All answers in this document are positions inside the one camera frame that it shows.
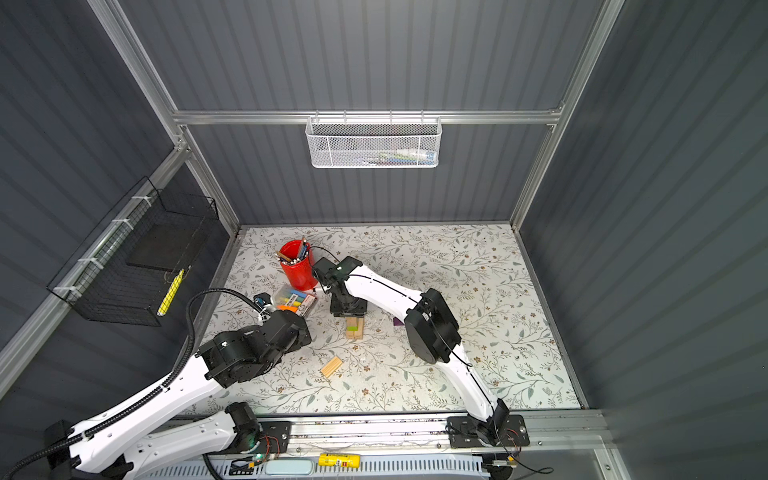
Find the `yellow highlighter in basket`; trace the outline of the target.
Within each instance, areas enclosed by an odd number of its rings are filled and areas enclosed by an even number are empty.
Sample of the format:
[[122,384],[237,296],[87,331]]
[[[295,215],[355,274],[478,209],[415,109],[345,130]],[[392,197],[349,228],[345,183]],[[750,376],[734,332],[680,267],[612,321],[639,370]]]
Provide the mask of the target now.
[[160,305],[158,306],[156,315],[158,317],[165,316],[170,306],[175,299],[175,296],[180,288],[181,283],[183,282],[185,277],[185,270],[181,269],[178,274],[174,277],[174,279],[171,281],[170,286],[168,287],[168,290],[166,291],[165,296],[163,297],[162,301],[160,302]]

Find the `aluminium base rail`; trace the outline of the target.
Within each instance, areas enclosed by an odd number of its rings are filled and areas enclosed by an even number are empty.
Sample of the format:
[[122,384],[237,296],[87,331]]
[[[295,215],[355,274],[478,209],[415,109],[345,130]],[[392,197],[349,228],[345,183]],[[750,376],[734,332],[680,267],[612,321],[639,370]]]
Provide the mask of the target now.
[[[614,446],[598,410],[529,410],[519,413],[529,434],[525,453],[556,450],[597,450]],[[286,454],[312,456],[321,452],[359,455],[453,453],[447,433],[452,412],[368,413],[359,415],[268,415],[262,422],[292,424]]]

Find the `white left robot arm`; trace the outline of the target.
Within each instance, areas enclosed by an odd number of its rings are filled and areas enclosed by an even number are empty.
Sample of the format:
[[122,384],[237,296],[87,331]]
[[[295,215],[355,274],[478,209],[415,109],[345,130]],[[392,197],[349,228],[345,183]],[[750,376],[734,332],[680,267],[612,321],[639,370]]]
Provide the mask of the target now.
[[[260,325],[225,331],[195,346],[194,303],[207,295],[241,300],[266,318]],[[193,295],[185,317],[187,339],[171,371],[112,409],[72,426],[54,426],[53,443],[17,461],[3,475],[14,478],[26,467],[47,459],[50,476],[67,479],[125,478],[136,467],[126,453],[140,438],[199,400],[269,373],[287,354],[311,343],[306,319],[269,303],[267,294],[251,299],[228,288]]]

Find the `red pen cup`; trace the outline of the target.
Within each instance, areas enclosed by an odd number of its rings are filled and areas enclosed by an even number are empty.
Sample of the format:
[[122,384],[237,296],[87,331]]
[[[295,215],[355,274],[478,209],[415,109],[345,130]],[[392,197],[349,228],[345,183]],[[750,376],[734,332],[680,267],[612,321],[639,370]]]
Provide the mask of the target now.
[[318,281],[313,274],[313,254],[306,239],[291,240],[276,253],[289,284],[296,290],[313,290]]

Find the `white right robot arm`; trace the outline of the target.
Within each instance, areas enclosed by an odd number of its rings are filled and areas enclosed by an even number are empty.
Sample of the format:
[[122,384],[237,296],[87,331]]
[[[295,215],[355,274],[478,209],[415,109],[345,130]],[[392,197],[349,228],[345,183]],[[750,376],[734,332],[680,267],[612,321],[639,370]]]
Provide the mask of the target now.
[[462,343],[459,323],[442,294],[401,286],[347,256],[338,263],[321,258],[312,267],[314,278],[346,312],[366,301],[401,320],[411,350],[437,368],[458,392],[467,412],[469,440],[483,446],[517,448],[530,444],[527,429],[510,427],[510,409],[476,372]]

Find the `wood block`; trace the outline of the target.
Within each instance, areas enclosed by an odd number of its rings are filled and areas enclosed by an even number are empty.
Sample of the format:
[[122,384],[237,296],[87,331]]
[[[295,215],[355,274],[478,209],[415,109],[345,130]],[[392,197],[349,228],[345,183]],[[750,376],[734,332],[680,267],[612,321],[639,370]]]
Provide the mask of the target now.
[[324,378],[330,379],[342,365],[343,361],[339,357],[334,356],[320,369],[320,373]]
[[[347,331],[347,323],[350,322],[352,319],[355,319],[359,322],[359,330],[357,332],[348,332]],[[345,335],[346,338],[349,340],[360,340],[363,338],[364,335],[364,324],[365,319],[363,317],[347,317],[346,318],[346,330]]]

